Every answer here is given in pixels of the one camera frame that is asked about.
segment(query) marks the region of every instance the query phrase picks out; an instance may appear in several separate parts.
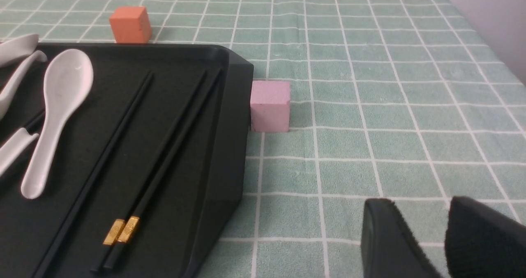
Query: table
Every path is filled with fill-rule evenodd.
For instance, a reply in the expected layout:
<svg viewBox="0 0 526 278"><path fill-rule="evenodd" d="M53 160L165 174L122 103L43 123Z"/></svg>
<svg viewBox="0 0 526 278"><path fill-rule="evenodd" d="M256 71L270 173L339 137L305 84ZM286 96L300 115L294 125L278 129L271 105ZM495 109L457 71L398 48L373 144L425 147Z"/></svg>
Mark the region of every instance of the table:
<svg viewBox="0 0 526 278"><path fill-rule="evenodd" d="M0 0L0 39L218 44L291 83L291 131L250 133L244 199L199 277L362 276L363 201L396 202L447 276L448 203L526 223L526 89L448 0Z"/></svg>

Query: chopsticks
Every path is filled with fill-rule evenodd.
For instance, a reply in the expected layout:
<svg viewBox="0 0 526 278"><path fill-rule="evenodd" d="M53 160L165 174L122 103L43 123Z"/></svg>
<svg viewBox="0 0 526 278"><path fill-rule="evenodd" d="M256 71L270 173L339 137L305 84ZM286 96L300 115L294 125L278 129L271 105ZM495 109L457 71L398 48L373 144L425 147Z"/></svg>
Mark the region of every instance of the chopsticks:
<svg viewBox="0 0 526 278"><path fill-rule="evenodd" d="M113 227L110 229L107 239L105 239L105 242L103 243L104 247L101 251L101 256L99 256L96 265L92 268L93 272L100 271L101 266L105 270L112 270L115 267L115 264L126 247L126 244L129 243L133 233L137 230L137 225L139 224L141 216L149 207L150 201L165 177L169 166L172 165L173 159L176 157L180 146L186 138L186 134L188 134L188 131L194 124L197 115L201 111L201 108L206 101L206 96L215 85L216 78L215 76L213 77L214 79L212 82L209 82L207 87L203 89L203 91L205 91L205 97L201 98L199 101L195 101L197 98L194 98L194 96L197 95L199 88L206 79L206 73L203 74L201 80L192 92L190 99L184 105L182 113L172 124L162 148L154 157L154 164L149 169L148 175L146 176L147 179L145 179L145 182L143 183L141 192L137 194L135 201L133 201L130 207L126 209L126 212L120 215L120 218L115 220Z"/></svg>
<svg viewBox="0 0 526 278"><path fill-rule="evenodd" d="M122 134L126 130L128 123L130 122L133 114L139 107L139 104L142 102L143 97L146 94L146 91L148 90L150 84L154 80L154 73L152 71L147 72L146 76L144 76L143 81L137 91L135 91L135 95L133 96L130 103L126 106L126 111L124 112L124 115L122 115L120 122L117 124L117 127L113 131L113 134L111 135L111 138L109 139L107 145L104 147L103 152L100 154L99 159L97 160L97 163L95 164L94 168L90 172L90 175L86 182L84 183L84 186L81 188L81 192L77 196L77 199L73 203L72 208L68 212L66 219L60 226L60 229L53 239L51 246L47 250L47 253L45 257L42 259L41 263L38 265L37 271L34 274L34 278L37 277L43 277L45 275L45 272L47 271L47 268L49 267L51 261L53 260L53 257L58 252L58 249L60 248L60 245L62 244L62 241L66 237L66 234L69 231L69 228L73 224L75 218L77 217L77 214L79 210L81 209L84 201L87 198L88 193L92 189L93 185L99 178L100 172L106 165L108 158L111 156L113 150L115 149L115 146L117 145L118 141L122 137Z"/></svg>

